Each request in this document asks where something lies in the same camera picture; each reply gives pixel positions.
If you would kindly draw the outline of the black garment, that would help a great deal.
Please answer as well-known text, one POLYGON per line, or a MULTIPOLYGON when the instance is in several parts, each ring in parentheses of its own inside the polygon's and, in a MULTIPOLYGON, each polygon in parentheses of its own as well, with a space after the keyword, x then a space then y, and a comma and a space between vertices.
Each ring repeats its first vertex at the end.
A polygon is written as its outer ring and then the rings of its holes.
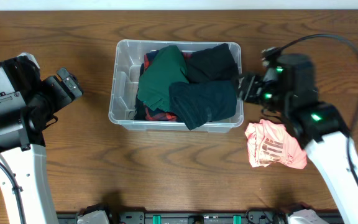
POLYGON ((230 80, 238 76, 237 63, 227 43, 193 52, 186 59, 186 77, 191 83, 230 80))

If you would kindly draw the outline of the dark navy shirt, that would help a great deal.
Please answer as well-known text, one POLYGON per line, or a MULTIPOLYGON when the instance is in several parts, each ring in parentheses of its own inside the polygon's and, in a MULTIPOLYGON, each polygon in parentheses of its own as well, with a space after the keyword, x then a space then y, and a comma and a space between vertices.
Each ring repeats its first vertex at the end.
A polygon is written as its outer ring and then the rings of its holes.
POLYGON ((189 130, 208 122, 231 118, 236 113, 237 96, 229 80, 206 83, 176 82, 169 87, 170 111, 189 130))

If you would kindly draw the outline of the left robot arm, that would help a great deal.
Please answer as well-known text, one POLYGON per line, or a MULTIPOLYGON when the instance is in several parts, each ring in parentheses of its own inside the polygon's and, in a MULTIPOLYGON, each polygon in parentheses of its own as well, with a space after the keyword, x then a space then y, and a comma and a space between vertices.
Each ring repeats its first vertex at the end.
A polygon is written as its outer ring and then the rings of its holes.
POLYGON ((83 93, 65 68, 42 80, 32 54, 0 62, 0 189, 10 223, 58 223, 43 131, 83 93))

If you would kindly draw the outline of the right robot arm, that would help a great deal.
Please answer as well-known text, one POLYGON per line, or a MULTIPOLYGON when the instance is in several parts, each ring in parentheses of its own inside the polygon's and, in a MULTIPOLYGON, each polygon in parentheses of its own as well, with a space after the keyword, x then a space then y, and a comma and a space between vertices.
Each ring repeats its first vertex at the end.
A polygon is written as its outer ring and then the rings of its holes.
POLYGON ((266 74, 239 77, 239 97, 278 112, 318 169, 344 223, 358 223, 358 155, 338 109, 319 100, 314 65, 305 54, 269 55, 266 74))

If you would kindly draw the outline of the black pants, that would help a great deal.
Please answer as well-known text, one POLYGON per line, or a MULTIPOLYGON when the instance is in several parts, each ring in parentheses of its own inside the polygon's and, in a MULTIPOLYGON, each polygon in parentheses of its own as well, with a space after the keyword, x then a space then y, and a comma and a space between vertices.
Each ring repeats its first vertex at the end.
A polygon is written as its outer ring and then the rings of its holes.
MULTIPOLYGON (((144 73, 144 63, 140 66, 139 82, 140 82, 140 77, 143 75, 143 73, 144 73)), ((146 117, 145 106, 144 103, 138 99, 138 92, 139 92, 139 88, 135 98, 134 120, 144 121, 146 117)))

